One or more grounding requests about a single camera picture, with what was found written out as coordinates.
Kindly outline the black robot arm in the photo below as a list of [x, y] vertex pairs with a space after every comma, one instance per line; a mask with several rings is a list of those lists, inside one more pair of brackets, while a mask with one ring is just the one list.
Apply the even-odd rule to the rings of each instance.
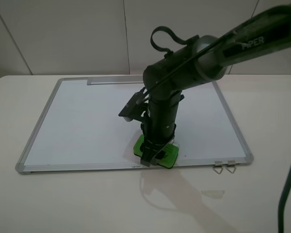
[[150, 166], [174, 138], [175, 119], [182, 91], [221, 79], [227, 67], [291, 48], [291, 3], [270, 8], [220, 38], [191, 39], [177, 52], [165, 50], [165, 58], [143, 73], [146, 92], [137, 103], [148, 102], [141, 164]]

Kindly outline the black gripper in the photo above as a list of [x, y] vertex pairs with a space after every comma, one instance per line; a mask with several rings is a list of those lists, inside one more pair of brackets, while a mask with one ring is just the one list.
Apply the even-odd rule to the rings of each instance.
[[149, 95], [145, 120], [142, 123], [145, 142], [142, 144], [140, 159], [142, 165], [175, 164], [176, 146], [167, 144], [174, 138], [178, 105], [183, 99], [184, 95], [181, 91], [173, 92], [165, 100], [160, 100], [152, 94]]

